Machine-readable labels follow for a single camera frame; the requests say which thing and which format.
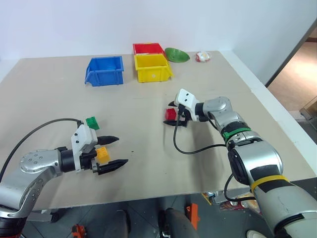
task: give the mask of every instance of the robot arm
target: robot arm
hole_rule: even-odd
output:
[[[278,152],[233,111],[228,98],[200,103],[193,94],[181,89],[174,105],[182,105],[182,110],[189,112],[185,113],[190,115],[186,119],[215,121],[228,149],[235,179],[250,186],[275,235],[286,231],[292,238],[316,236],[317,202],[282,175],[283,164]]]
[[[72,150],[60,147],[37,150],[22,157],[19,167],[0,183],[0,237],[19,237],[44,185],[64,172],[91,169],[99,175],[114,171],[128,160],[107,165],[96,162],[95,145],[117,141],[114,136],[97,137],[87,125],[80,125],[71,137]]]

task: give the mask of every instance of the yellow storage bin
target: yellow storage bin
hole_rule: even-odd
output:
[[[162,54],[135,55],[135,69],[139,83],[167,81],[173,75],[172,69]]]

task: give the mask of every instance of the table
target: table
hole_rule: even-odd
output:
[[[110,157],[129,159],[121,169],[98,176],[91,170],[69,172],[43,189],[35,210],[101,204],[166,195],[223,190],[231,174],[227,151],[218,147],[196,155],[176,151],[174,127],[162,123],[167,104],[180,88],[198,100],[218,96],[231,100],[252,128],[271,143],[290,180],[315,177],[305,158],[283,132],[250,87],[220,52],[212,60],[171,63],[175,77],[166,82],[138,83],[132,55],[123,55],[123,85],[92,87],[84,84],[92,56],[21,59],[0,84],[0,165],[14,145],[38,125],[56,118],[84,120],[95,116],[97,135],[120,138],[107,146]],[[32,135],[8,166],[12,171],[24,154],[36,149],[70,148],[75,123],[58,122]],[[223,143],[208,123],[190,122],[179,128],[177,143],[185,151]],[[244,185],[233,180],[229,188]]]

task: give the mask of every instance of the plastic bin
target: plastic bin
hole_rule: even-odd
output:
[[[133,52],[135,55],[163,54],[167,59],[159,43],[133,44]]]
[[[122,56],[92,58],[87,69],[85,84],[95,86],[123,84]]]
[[[162,54],[135,55],[134,63],[140,83],[167,81],[173,76],[171,67]]]

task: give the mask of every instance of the blue storage bin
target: blue storage bin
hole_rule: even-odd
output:
[[[123,84],[122,56],[92,58],[87,69],[85,84],[95,86]]]

